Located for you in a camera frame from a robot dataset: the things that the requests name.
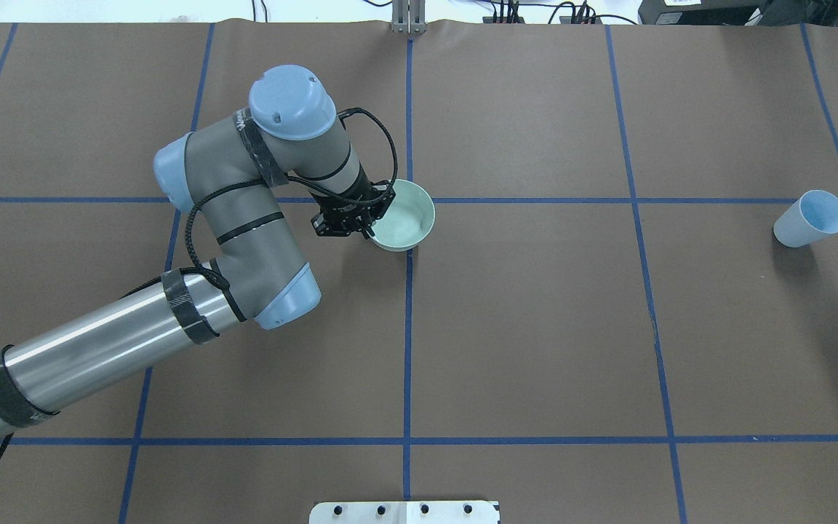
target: plastic cup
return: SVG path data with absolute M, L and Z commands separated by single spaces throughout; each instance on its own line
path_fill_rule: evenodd
M 775 222 L 775 238 L 788 247 L 801 247 L 838 233 L 838 198 L 813 189 L 797 199 Z
M 386 251 L 413 249 L 432 230 L 435 205 L 422 186 L 409 180 L 393 182 L 396 198 L 373 225 L 373 243 Z

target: blue joint cap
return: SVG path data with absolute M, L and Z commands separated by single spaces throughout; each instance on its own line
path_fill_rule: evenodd
M 292 281 L 280 291 L 267 307 L 254 317 L 261 328 L 279 328 L 287 322 L 300 318 L 319 305 L 322 291 L 316 284 L 316 277 L 306 263 Z
M 168 143 L 153 156 L 153 176 L 157 185 L 167 194 L 173 207 L 183 213 L 193 209 L 193 197 L 186 185 L 186 140 L 192 132 Z
M 316 74 L 301 65 L 268 69 L 250 87 L 247 106 L 254 122 L 285 140 L 309 140 L 335 125 L 335 102 Z

